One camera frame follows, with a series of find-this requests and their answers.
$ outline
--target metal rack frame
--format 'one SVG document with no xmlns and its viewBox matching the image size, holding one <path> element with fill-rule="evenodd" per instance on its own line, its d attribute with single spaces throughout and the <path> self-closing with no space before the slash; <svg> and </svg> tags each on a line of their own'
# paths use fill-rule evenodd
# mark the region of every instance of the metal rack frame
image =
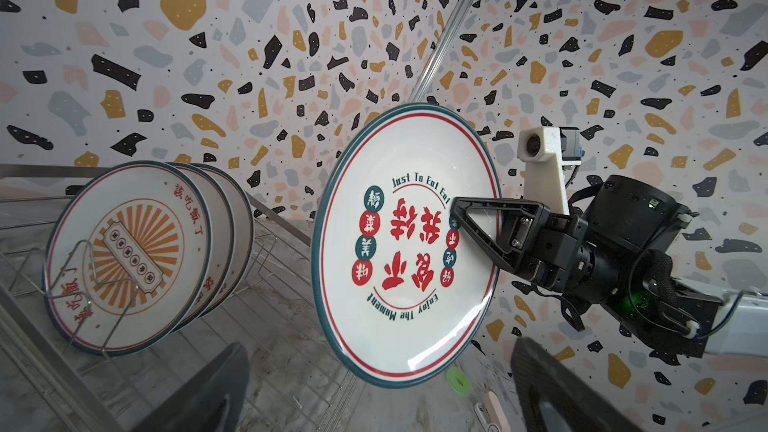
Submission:
<svg viewBox="0 0 768 432">
<path fill-rule="evenodd" d="M 105 170 L 0 165 L 0 177 L 93 177 Z M 270 220 L 254 220 L 259 233 L 255 236 L 255 247 L 239 285 L 216 312 L 199 317 L 186 328 L 168 334 L 136 354 L 119 357 L 110 357 L 103 351 L 101 356 L 86 354 L 70 347 L 74 338 L 66 341 L 61 351 L 57 350 L 54 344 L 62 339 L 52 337 L 50 330 L 47 333 L 41 331 L 41 328 L 45 330 L 45 324 L 35 323 L 33 314 L 19 303 L 20 300 L 29 303 L 32 297 L 54 298 L 51 289 L 55 283 L 49 286 L 46 280 L 39 286 L 26 273 L 37 258 L 44 258 L 44 246 L 31 244 L 9 251 L 0 247 L 0 263 L 13 274 L 8 288 L 0 284 L 0 334 L 8 338 L 7 341 L 0 340 L 0 350 L 11 358 L 67 428 L 95 432 L 132 427 L 196 371 L 180 371 L 174 362 L 178 355 L 165 349 L 181 350 L 179 355 L 201 367 L 218 352 L 209 349 L 223 348 L 233 341 L 243 342 L 252 354 L 249 389 L 239 427 L 247 429 L 250 423 L 255 423 L 260 426 L 258 430 L 264 425 L 274 425 L 281 430 L 331 430 L 343 420 L 345 406 L 354 395 L 359 379 L 341 365 L 322 335 L 308 273 L 310 258 L 300 250 L 301 245 L 308 247 L 311 244 L 310 238 L 264 204 L 248 197 L 256 210 Z M 0 200 L 0 204 L 51 203 L 70 198 L 72 196 L 11 198 Z M 0 224 L 0 231 L 26 232 L 55 222 Z M 306 267 L 302 267 L 305 270 L 291 264 L 291 259 L 299 265 L 305 262 Z M 142 359 L 132 359 L 138 355 L 143 355 Z M 254 358 L 284 364 L 284 367 L 254 370 Z M 175 387 L 160 382 L 146 384 L 147 377 L 141 372 L 147 368 L 153 373 L 160 370 L 161 374 L 155 374 L 160 376 L 158 380 L 170 380 Z M 119 382 L 113 389 L 128 390 L 112 404 L 99 398 L 105 396 L 104 390 L 92 390 L 93 385 L 87 384 L 91 375 L 104 373 Z M 162 394 L 148 392 L 160 386 L 164 387 Z"/>
</svg>

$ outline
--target red circle with chinese character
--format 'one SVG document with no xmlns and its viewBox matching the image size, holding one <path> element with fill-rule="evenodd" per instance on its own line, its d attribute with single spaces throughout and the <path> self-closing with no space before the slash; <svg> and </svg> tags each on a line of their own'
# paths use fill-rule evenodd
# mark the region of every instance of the red circle with chinese character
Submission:
<svg viewBox="0 0 768 432">
<path fill-rule="evenodd" d="M 456 230 L 448 231 L 448 234 L 446 235 L 446 245 L 451 250 L 456 248 L 456 245 L 458 245 L 458 231 Z"/>
<path fill-rule="evenodd" d="M 376 212 L 368 212 L 367 210 L 360 216 L 360 233 L 366 237 L 373 237 L 379 231 L 381 225 L 381 219 Z"/>
<path fill-rule="evenodd" d="M 444 268 L 442 272 L 440 272 L 440 285 L 442 285 L 443 287 L 450 287 L 452 283 L 453 283 L 453 269 Z"/>
<path fill-rule="evenodd" d="M 355 285 L 367 284 L 368 281 L 371 280 L 371 275 L 373 275 L 373 266 L 370 261 L 363 262 L 362 260 L 358 260 L 352 266 L 352 282 L 354 282 Z"/>
</svg>

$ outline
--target robotic arm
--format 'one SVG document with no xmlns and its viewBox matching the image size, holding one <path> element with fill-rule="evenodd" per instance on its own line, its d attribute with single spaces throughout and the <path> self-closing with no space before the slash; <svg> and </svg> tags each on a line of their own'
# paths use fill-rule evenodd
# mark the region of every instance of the robotic arm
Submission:
<svg viewBox="0 0 768 432">
<path fill-rule="evenodd" d="M 560 300 L 564 319 L 584 330 L 581 315 L 600 304 L 646 345 L 666 354 L 745 354 L 768 358 L 768 294 L 731 291 L 671 277 L 664 252 L 698 216 L 671 196 L 623 176 L 577 191 L 565 188 L 581 164 L 578 129 L 524 130 L 523 196 L 456 197 L 451 212 L 494 264 L 530 282 L 521 289 Z M 573 168 L 568 183 L 563 168 Z M 594 197 L 585 211 L 573 206 Z M 494 240 L 472 219 L 497 213 Z M 543 294 L 539 288 L 559 295 Z"/>
</svg>

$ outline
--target teal circle with chinese character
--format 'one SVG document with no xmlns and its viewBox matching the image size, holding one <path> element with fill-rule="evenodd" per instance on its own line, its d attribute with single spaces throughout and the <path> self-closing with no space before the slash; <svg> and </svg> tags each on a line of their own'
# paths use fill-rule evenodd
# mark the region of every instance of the teal circle with chinese character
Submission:
<svg viewBox="0 0 768 432">
<path fill-rule="evenodd" d="M 376 238 L 360 235 L 355 244 L 355 254 L 363 262 L 371 260 L 376 253 Z"/>
<path fill-rule="evenodd" d="M 442 263 L 445 264 L 446 268 L 453 268 L 453 265 L 456 264 L 456 251 L 447 248 L 442 255 Z"/>
<path fill-rule="evenodd" d="M 366 196 L 363 198 L 362 204 L 368 212 L 378 212 L 384 206 L 384 192 L 382 192 L 379 186 L 370 186 L 366 190 Z"/>
</svg>

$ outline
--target orange sunburst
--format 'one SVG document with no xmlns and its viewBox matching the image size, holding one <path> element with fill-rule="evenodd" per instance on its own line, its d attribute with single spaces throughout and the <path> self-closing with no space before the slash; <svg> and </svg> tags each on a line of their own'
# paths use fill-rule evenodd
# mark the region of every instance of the orange sunburst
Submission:
<svg viewBox="0 0 768 432">
<path fill-rule="evenodd" d="M 158 289 L 149 294 L 139 290 L 136 300 L 130 304 L 131 308 L 144 308 L 142 306 L 162 294 L 162 289 L 171 282 L 176 270 L 175 265 L 180 260 L 180 237 L 176 221 L 164 208 L 136 202 L 138 201 L 123 204 L 104 217 L 98 230 L 94 230 L 91 235 L 91 241 L 95 277 L 99 282 L 112 282 L 130 277 L 102 241 L 107 228 L 115 222 L 121 222 L 136 243 L 158 265 L 164 276 Z M 94 299 L 111 312 L 121 313 L 134 298 L 134 286 L 129 281 L 106 285 L 92 282 L 92 287 Z"/>
</svg>

